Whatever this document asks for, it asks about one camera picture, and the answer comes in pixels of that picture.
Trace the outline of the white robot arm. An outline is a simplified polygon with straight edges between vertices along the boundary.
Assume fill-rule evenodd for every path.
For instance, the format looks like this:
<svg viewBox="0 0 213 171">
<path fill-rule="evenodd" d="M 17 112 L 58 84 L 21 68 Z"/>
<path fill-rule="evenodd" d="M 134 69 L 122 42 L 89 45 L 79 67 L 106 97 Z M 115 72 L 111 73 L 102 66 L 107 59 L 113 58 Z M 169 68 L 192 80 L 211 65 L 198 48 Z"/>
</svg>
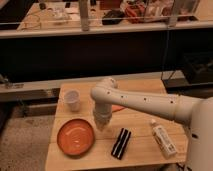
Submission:
<svg viewBox="0 0 213 171">
<path fill-rule="evenodd" d="M 117 86 L 117 82 L 108 77 L 91 89 L 96 124 L 107 125 L 112 106 L 120 105 L 185 125 L 188 148 L 184 171 L 213 169 L 213 97 L 123 91 Z"/>
</svg>

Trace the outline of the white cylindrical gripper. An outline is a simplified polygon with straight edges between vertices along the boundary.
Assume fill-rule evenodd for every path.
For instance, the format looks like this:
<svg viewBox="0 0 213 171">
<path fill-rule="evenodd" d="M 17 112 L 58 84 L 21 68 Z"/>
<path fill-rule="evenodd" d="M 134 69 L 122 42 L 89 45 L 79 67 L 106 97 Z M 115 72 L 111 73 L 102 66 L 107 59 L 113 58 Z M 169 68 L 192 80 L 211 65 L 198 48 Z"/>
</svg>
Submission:
<svg viewBox="0 0 213 171">
<path fill-rule="evenodd" d="M 94 121 L 98 130 L 102 131 L 110 122 L 110 115 L 101 115 L 94 113 Z"/>
</svg>

